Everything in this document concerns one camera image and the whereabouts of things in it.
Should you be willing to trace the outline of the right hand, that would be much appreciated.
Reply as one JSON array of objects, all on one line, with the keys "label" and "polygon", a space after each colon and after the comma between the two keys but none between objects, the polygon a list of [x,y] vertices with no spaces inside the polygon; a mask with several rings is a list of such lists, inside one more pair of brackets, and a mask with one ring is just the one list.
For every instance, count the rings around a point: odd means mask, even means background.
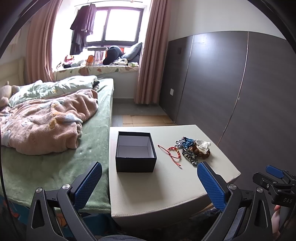
[{"label": "right hand", "polygon": [[280,235],[280,208],[281,206],[276,205],[274,207],[274,213],[271,217],[272,229],[273,229],[273,240],[276,240]]}]

